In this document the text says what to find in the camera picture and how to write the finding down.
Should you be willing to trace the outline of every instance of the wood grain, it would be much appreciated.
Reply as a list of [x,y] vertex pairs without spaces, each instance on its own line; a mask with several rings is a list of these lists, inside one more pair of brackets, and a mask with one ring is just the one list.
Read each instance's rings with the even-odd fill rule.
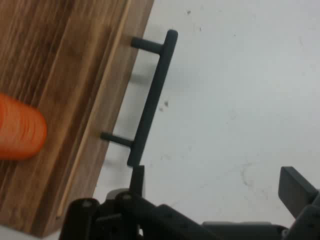
[[[153,1],[0,0],[0,92],[38,108],[41,152],[0,161],[0,224],[39,237],[90,197]],[[57,217],[60,208],[61,217]]]

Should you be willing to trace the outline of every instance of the white table surface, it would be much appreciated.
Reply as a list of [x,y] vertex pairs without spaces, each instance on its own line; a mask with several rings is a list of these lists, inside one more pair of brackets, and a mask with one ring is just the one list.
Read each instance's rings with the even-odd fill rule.
[[[320,188],[319,9],[316,0],[155,0],[144,38],[179,37],[141,161],[149,201],[198,223],[293,222],[278,198],[280,167]],[[115,134],[135,135],[157,61],[139,52]],[[129,186],[128,155],[110,145],[99,201]],[[34,239],[2,226],[0,238]]]

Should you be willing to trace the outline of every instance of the black bar handle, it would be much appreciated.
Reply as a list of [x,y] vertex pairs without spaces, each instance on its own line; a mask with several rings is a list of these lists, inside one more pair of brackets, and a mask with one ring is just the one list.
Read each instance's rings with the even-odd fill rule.
[[127,165],[130,167],[138,166],[141,161],[149,131],[157,110],[160,95],[166,80],[170,62],[174,54],[177,39],[178,32],[175,30],[169,30],[167,32],[164,44],[144,40],[138,37],[132,38],[132,47],[159,54],[160,56],[135,138],[133,141],[130,141],[104,132],[100,136],[103,140],[112,141],[131,148],[127,161]]

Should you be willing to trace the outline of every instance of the orange plastic object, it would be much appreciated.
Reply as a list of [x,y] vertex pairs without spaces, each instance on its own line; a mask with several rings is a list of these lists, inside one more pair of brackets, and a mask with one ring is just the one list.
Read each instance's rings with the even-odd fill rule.
[[0,159],[32,157],[46,137],[46,120],[38,110],[0,93]]

